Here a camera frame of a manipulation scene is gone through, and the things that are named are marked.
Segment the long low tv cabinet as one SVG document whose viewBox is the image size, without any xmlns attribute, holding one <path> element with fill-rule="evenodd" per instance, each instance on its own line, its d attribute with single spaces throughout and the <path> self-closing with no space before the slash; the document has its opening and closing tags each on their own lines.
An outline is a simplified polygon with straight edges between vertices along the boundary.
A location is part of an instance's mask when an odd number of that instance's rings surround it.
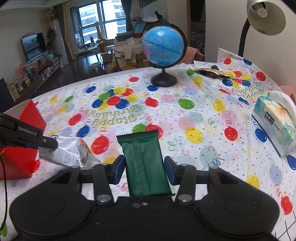
<svg viewBox="0 0 296 241">
<path fill-rule="evenodd" d="M 30 99 L 59 68 L 61 68 L 61 60 L 58 57 L 46 63 L 40 70 L 35 72 L 31 78 L 29 78 L 29 86 L 24 88 L 23 93 L 20 94 L 20 97 L 15 101 L 15 104 Z"/>
</svg>

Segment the red white cardboard box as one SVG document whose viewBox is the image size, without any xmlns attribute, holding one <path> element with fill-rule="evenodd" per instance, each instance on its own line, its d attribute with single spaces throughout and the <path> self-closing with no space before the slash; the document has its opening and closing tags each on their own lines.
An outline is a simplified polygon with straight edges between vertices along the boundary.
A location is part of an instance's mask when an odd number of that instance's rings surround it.
<svg viewBox="0 0 296 241">
<path fill-rule="evenodd" d="M 45 127 L 31 99 L 1 114 L 1 180 L 30 178 L 38 170 L 38 147 Z"/>
</svg>

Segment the tissue box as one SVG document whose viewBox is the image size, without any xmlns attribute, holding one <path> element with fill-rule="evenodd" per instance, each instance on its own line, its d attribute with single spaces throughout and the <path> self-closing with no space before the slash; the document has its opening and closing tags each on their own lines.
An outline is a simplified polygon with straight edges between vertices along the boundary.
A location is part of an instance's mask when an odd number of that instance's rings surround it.
<svg viewBox="0 0 296 241">
<path fill-rule="evenodd" d="M 259 96 L 252 116 L 280 157 L 295 148 L 295 104 L 287 94 L 274 90 Z"/>
</svg>

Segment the brown gold wrapper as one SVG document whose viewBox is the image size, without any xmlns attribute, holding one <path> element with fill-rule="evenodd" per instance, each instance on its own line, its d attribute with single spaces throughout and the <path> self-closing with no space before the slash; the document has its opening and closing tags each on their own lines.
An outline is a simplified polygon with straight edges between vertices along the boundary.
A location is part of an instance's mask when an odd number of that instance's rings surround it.
<svg viewBox="0 0 296 241">
<path fill-rule="evenodd" d="M 210 78 L 231 79 L 231 76 L 228 73 L 220 71 L 217 66 L 215 67 L 216 68 L 195 68 L 194 71 Z"/>
</svg>

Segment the flat screen television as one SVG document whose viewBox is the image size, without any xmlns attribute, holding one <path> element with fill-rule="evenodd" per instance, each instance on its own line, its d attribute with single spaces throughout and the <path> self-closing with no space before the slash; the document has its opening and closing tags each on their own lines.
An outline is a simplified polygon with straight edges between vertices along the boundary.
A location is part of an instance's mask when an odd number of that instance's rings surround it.
<svg viewBox="0 0 296 241">
<path fill-rule="evenodd" d="M 43 33 L 32 34 L 21 39 L 21 45 L 27 62 L 30 62 L 47 51 Z"/>
</svg>

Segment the round coffee table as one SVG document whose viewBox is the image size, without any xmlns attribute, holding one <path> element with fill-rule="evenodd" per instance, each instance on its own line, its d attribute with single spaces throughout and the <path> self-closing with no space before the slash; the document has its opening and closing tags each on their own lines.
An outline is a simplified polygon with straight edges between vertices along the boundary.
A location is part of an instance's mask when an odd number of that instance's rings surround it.
<svg viewBox="0 0 296 241">
<path fill-rule="evenodd" d="M 99 61 L 99 57 L 97 56 L 97 54 L 99 53 L 100 45 L 102 43 L 103 42 L 100 41 L 100 42 L 98 42 L 98 44 L 95 44 L 92 47 L 87 47 L 86 49 L 83 48 L 83 49 L 79 49 L 79 50 L 75 51 L 73 53 L 73 55 L 76 56 L 76 63 L 79 62 L 79 57 L 84 56 L 86 58 L 87 55 L 89 55 L 89 54 L 94 54 L 96 56 L 97 60 Z"/>
</svg>

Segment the blue desk globe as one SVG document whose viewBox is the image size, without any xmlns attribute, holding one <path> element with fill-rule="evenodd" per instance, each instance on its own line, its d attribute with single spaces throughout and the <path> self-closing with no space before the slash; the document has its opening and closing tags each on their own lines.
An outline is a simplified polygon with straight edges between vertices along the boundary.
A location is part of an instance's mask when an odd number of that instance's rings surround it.
<svg viewBox="0 0 296 241">
<path fill-rule="evenodd" d="M 144 33 L 142 48 L 152 66 L 161 69 L 151 78 L 151 84 L 157 87 L 177 84 L 177 78 L 167 73 L 166 69 L 178 64 L 185 56 L 187 40 L 183 31 L 173 24 L 153 27 Z"/>
</svg>

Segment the white desk lamp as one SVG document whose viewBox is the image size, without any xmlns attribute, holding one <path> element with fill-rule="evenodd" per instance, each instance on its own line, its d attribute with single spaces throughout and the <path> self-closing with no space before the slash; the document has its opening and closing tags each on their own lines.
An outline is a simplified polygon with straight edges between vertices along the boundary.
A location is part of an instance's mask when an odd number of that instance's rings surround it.
<svg viewBox="0 0 296 241">
<path fill-rule="evenodd" d="M 268 36 L 280 34 L 286 26 L 282 9 L 273 1 L 248 0 L 246 2 L 247 19 L 240 35 L 238 56 L 243 57 L 245 41 L 250 27 Z"/>
</svg>

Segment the white snack bag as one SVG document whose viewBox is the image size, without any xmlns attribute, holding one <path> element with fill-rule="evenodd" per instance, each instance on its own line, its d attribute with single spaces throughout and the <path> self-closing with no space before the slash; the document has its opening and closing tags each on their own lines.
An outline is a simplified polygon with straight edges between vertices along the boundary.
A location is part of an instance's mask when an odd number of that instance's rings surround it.
<svg viewBox="0 0 296 241">
<path fill-rule="evenodd" d="M 64 167 L 79 166 L 83 170 L 91 169 L 101 163 L 80 137 L 56 135 L 43 137 L 43 143 L 39 147 L 39 157 Z"/>
</svg>

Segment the colourful balloon tablecloth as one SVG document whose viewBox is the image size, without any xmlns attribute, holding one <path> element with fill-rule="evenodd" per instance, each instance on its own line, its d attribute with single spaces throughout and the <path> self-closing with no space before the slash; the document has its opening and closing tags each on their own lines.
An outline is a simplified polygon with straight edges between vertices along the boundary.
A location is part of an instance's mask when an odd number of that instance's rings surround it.
<svg viewBox="0 0 296 241">
<path fill-rule="evenodd" d="M 280 216 L 273 235 L 295 240 L 295 151 L 280 157 L 251 115 L 257 98 L 278 86 L 227 51 L 219 59 L 230 81 L 180 64 L 169 69 L 177 84 L 157 88 L 150 80 L 158 70 L 142 68 L 82 80 L 33 102 L 46 134 L 82 137 L 103 163 L 122 154 L 118 135 L 158 130 L 163 156 L 199 170 L 218 166 L 274 198 Z"/>
</svg>

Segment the wooden chair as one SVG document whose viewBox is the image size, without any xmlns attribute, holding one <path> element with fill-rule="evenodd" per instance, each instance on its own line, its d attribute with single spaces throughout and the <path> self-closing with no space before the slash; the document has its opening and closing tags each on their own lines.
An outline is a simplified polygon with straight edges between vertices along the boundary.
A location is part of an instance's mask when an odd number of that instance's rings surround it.
<svg viewBox="0 0 296 241">
<path fill-rule="evenodd" d="M 187 47 L 185 56 L 178 63 L 193 64 L 194 61 L 205 61 L 205 56 L 196 48 Z M 137 68 L 153 67 L 154 65 L 145 57 L 144 53 L 141 52 L 136 55 Z"/>
</svg>

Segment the dark green snack bar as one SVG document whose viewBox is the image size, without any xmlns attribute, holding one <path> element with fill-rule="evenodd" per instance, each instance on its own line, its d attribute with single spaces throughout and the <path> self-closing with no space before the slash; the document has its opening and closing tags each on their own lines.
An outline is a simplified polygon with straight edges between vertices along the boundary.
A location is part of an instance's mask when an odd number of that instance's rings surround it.
<svg viewBox="0 0 296 241">
<path fill-rule="evenodd" d="M 126 178 L 131 197 L 172 195 L 158 136 L 158 130 L 152 130 L 116 137 L 125 156 Z"/>
</svg>

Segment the sofa with cream cover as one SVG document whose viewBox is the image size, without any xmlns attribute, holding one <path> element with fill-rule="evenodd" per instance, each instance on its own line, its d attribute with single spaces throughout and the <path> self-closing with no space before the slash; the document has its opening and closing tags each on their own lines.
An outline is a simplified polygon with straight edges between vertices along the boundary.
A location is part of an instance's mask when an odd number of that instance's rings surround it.
<svg viewBox="0 0 296 241">
<path fill-rule="evenodd" d="M 140 24 L 143 25 L 144 33 L 147 30 L 156 26 L 169 26 L 170 23 L 164 19 L 156 20 L 154 22 L 142 21 Z M 118 71 L 130 70 L 137 68 L 137 55 L 143 54 L 142 47 L 142 36 L 139 38 L 129 38 L 122 41 L 114 41 L 113 59 L 111 62 L 111 68 L 117 68 Z"/>
</svg>

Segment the small round stool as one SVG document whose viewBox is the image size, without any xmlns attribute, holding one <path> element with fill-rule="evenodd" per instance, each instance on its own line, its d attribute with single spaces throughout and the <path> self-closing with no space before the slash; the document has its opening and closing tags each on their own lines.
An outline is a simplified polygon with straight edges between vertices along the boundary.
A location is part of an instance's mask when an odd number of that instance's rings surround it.
<svg viewBox="0 0 296 241">
<path fill-rule="evenodd" d="M 93 71 L 98 71 L 98 73 L 101 72 L 101 62 L 95 62 L 93 64 L 90 64 L 89 65 L 90 69 L 93 70 Z"/>
</svg>

